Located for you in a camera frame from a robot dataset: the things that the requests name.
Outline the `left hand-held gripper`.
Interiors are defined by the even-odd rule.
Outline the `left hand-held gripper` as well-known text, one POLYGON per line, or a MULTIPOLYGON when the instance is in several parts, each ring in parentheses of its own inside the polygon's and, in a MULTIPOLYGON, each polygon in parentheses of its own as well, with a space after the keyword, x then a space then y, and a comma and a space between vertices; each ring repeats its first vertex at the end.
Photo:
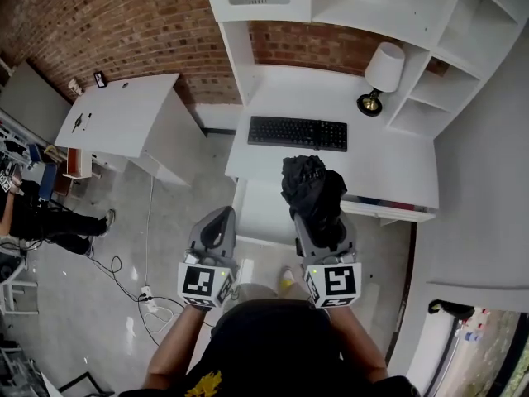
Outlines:
POLYGON ((232 292, 239 266, 231 259, 236 246, 236 213, 225 206, 194 225, 184 261, 178 268, 178 295, 187 304, 222 308, 232 292))

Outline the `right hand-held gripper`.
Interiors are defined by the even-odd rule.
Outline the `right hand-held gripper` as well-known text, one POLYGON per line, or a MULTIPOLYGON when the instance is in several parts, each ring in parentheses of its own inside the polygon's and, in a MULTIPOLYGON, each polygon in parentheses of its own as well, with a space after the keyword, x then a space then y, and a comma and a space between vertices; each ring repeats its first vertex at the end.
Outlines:
POLYGON ((345 212, 336 223, 336 255, 317 256, 321 248, 312 240, 305 221, 294 215, 296 250, 303 260, 303 279, 317 309, 349 306, 361 296, 361 264, 356 260, 357 231, 345 212))

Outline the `black cloth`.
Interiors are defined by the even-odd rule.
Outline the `black cloth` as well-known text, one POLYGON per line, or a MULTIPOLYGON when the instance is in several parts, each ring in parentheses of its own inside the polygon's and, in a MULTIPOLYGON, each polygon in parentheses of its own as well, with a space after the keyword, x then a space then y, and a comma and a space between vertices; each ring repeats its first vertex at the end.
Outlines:
POLYGON ((340 174, 315 155, 285 158, 281 195, 292 218, 299 216, 314 246, 335 250, 342 240, 341 198, 347 188, 340 174))

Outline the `person's right forearm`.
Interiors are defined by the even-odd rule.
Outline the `person's right forearm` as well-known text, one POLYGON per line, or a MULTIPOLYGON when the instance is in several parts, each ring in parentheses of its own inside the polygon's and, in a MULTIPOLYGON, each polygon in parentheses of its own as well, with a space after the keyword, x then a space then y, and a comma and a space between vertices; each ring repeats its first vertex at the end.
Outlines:
POLYGON ((388 378, 384 356, 348 306, 327 310, 346 355, 371 383, 388 378))

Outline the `white desk with hutch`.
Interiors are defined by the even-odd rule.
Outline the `white desk with hutch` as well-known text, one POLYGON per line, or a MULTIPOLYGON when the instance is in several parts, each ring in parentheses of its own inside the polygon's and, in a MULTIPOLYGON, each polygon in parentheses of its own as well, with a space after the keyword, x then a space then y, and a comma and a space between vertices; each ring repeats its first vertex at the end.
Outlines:
POLYGON ((244 111, 226 174, 277 185, 293 148, 247 143, 252 116, 344 122, 347 152, 321 151, 349 192, 367 204, 435 213, 439 206, 434 139, 491 78, 529 20, 529 0, 209 0, 244 111), (357 99, 372 88, 364 74, 260 65, 252 21, 332 24, 401 41, 398 89, 377 117, 357 99))

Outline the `person's grey trouser leg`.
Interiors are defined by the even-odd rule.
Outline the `person's grey trouser leg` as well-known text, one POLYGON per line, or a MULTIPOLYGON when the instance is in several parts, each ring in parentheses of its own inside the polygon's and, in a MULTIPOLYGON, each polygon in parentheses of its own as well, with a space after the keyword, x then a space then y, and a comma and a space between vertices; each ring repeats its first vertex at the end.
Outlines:
POLYGON ((268 286, 254 283, 245 283, 239 286, 238 299, 239 304, 252 300, 277 299, 278 294, 268 286))

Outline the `person's dark shirt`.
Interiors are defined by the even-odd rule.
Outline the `person's dark shirt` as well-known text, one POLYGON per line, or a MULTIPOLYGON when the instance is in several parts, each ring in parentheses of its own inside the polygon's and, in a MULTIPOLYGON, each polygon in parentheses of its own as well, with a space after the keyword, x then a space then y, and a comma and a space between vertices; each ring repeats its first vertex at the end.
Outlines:
POLYGON ((219 320, 172 397, 420 397, 404 376, 376 382, 346 355, 323 310, 297 300, 240 304, 219 320))

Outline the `black bag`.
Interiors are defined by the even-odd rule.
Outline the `black bag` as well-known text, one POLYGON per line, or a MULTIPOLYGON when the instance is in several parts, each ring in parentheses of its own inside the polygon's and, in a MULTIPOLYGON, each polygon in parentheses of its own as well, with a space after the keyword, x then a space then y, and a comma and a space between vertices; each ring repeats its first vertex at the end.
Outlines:
POLYGON ((429 314, 439 313, 443 311, 450 316, 465 321, 474 315, 475 308, 473 306, 452 303, 445 300, 434 299, 428 304, 427 309, 429 314))

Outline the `plain white table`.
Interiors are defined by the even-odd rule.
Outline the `plain white table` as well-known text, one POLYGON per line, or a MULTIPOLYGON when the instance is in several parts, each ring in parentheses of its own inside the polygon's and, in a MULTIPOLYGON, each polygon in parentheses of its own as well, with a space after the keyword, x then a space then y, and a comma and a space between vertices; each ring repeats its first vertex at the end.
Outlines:
POLYGON ((156 179, 191 185, 210 153, 201 128, 176 93, 177 74, 159 74, 91 86, 79 96, 55 145, 108 158, 119 156, 156 179), (84 114, 81 130, 71 133, 84 114))

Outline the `white chair with brown seat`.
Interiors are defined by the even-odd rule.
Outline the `white chair with brown seat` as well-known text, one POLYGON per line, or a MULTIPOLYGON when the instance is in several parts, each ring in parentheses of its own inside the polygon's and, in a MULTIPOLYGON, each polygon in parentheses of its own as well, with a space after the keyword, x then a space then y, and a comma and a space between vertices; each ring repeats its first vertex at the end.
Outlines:
POLYGON ((63 176, 71 179, 88 179, 93 174, 93 155, 89 151, 69 148, 63 176))

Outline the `blue chair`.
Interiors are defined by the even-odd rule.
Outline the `blue chair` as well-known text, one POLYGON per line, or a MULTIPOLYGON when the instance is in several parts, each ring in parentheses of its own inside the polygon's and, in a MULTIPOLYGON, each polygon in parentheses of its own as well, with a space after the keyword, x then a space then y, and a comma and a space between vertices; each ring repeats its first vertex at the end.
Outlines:
POLYGON ((31 172, 36 177, 35 182, 40 185, 39 199, 50 202, 53 198, 58 172, 57 162, 46 155, 38 144, 29 144, 28 148, 31 158, 31 172))

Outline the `white shade table lamp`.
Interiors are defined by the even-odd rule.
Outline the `white shade table lamp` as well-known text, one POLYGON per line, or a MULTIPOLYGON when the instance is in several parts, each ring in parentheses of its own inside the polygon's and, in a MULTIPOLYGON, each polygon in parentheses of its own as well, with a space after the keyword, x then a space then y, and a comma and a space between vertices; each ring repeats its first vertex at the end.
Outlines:
POLYGON ((368 117, 377 117, 383 109, 379 96, 398 89, 405 62, 403 49, 392 42, 382 42, 374 52, 364 78, 372 88, 357 99, 358 109, 368 117))

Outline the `white stool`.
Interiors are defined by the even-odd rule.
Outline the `white stool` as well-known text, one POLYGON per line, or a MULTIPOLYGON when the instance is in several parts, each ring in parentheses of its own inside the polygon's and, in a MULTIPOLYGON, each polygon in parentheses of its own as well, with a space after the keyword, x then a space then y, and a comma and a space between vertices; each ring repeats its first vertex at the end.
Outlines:
POLYGON ((35 281, 20 280, 19 276, 28 271, 25 256, 0 252, 0 314, 5 315, 38 315, 38 309, 20 310, 17 308, 15 295, 24 294, 26 289, 37 289, 35 281))

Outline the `white metal rack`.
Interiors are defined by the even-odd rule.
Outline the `white metal rack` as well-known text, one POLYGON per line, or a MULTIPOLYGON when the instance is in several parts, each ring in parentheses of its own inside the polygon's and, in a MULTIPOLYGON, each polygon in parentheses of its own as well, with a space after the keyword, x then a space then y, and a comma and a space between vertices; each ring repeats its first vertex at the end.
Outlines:
POLYGON ((18 163, 23 170, 30 170, 33 166, 29 144, 24 132, 1 108, 0 153, 4 154, 13 163, 18 163))

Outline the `grey panel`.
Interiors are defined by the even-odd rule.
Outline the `grey panel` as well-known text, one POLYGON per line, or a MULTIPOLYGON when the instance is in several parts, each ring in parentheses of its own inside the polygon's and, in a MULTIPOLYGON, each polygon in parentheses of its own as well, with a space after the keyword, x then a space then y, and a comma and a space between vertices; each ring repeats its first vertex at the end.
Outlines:
POLYGON ((72 104, 26 61, 0 93, 0 108, 48 144, 54 144, 72 104))

